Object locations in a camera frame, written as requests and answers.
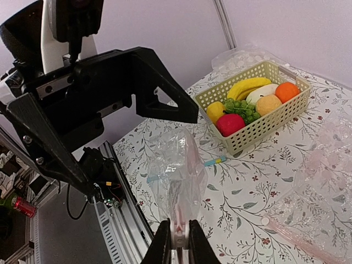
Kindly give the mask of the clear pink-zipper zip bag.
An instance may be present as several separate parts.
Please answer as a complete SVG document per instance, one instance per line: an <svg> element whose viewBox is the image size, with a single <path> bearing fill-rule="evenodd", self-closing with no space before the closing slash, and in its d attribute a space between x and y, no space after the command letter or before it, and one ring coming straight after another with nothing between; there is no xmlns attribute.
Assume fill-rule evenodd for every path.
<svg viewBox="0 0 352 264"><path fill-rule="evenodd" d="M172 247L188 248L190 220L197 219L208 174L193 135L178 128L154 137L148 165L151 188L161 220L169 220Z"/></svg>

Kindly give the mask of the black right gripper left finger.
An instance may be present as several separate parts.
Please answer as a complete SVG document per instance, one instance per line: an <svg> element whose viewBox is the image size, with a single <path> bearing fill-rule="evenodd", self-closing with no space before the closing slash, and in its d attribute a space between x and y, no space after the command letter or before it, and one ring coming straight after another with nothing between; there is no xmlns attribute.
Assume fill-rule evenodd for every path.
<svg viewBox="0 0 352 264"><path fill-rule="evenodd" d="M171 222L169 219L160 223L142 264L171 263Z"/></svg>

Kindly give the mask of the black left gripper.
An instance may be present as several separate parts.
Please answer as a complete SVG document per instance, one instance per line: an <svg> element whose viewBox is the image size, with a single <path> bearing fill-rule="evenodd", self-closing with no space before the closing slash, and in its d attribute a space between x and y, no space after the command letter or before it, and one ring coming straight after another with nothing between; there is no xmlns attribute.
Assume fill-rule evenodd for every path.
<svg viewBox="0 0 352 264"><path fill-rule="evenodd" d="M5 117L19 136L30 138L25 149L44 176L69 183L93 202L95 186L63 143L88 143L102 135L101 111L130 107L133 94L136 114L145 118L196 124L199 107L150 48L113 50L44 74L42 8L34 2L1 24L1 39L16 59L15 80L5 82L10 91ZM157 88L177 105L160 102Z"/></svg>

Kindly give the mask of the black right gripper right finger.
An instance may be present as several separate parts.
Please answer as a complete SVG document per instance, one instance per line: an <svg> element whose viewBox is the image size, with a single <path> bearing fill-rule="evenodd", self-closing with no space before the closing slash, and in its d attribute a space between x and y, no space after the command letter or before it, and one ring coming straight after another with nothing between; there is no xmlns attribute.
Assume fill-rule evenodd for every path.
<svg viewBox="0 0 352 264"><path fill-rule="evenodd" d="M220 264L197 220L189 221L189 263Z"/></svg>

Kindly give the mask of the red toy apple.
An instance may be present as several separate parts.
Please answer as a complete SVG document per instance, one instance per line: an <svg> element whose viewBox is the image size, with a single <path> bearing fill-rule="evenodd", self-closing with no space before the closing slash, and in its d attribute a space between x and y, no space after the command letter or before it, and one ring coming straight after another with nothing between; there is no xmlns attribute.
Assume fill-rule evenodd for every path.
<svg viewBox="0 0 352 264"><path fill-rule="evenodd" d="M222 136L227 137L244 128L245 122L238 114L225 114L217 120L216 127Z"/></svg>

